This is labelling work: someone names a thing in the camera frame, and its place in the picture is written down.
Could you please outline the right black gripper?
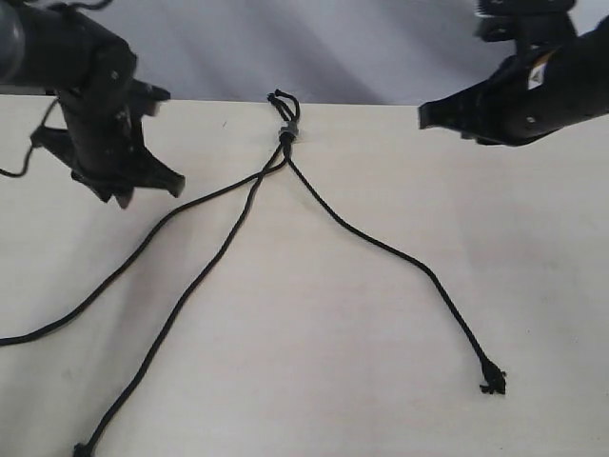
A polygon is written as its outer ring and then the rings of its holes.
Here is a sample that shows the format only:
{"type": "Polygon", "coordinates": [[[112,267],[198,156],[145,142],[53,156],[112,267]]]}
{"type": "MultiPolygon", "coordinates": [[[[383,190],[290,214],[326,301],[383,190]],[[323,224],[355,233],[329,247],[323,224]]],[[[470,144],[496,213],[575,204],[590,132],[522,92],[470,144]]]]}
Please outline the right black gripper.
{"type": "Polygon", "coordinates": [[[595,32],[574,32],[547,41],[508,40],[515,54],[486,82],[420,105],[419,129],[523,146],[593,119],[595,32]]]}

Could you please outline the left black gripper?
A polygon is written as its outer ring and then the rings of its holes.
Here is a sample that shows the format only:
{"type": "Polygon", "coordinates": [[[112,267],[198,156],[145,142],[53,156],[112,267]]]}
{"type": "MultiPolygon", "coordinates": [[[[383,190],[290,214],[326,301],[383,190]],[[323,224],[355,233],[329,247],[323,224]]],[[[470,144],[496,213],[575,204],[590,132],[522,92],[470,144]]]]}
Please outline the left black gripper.
{"type": "Polygon", "coordinates": [[[84,70],[78,82],[59,89],[67,129],[39,126],[30,136],[71,169],[72,178],[92,190],[120,190],[121,208],[136,189],[165,190],[178,198],[185,176],[146,148],[142,118],[152,108],[136,82],[137,57],[108,30],[81,30],[77,41],[84,70]]]}

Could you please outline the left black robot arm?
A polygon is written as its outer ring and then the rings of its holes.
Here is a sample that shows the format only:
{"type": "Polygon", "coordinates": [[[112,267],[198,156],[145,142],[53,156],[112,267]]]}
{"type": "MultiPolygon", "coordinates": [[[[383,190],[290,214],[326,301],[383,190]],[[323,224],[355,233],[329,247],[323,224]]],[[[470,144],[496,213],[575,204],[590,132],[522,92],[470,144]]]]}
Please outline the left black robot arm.
{"type": "Polygon", "coordinates": [[[63,129],[40,125],[32,146],[50,152],[101,201],[115,199],[123,209],[136,189],[179,196],[185,176],[147,149],[142,125],[169,91],[138,80],[138,57],[128,42],[81,9],[1,4],[2,84],[52,92],[66,123],[63,129]]]}

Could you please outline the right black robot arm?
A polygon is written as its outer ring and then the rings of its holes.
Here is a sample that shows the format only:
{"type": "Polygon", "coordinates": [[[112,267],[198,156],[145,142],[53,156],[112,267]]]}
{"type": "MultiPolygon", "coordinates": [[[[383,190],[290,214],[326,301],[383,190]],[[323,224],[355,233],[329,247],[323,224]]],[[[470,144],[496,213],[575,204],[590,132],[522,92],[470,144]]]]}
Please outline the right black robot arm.
{"type": "Polygon", "coordinates": [[[608,112],[608,22],[577,34],[569,15],[489,17],[479,37],[512,41],[485,80],[418,108],[420,129],[485,146],[522,147],[608,112]]]}

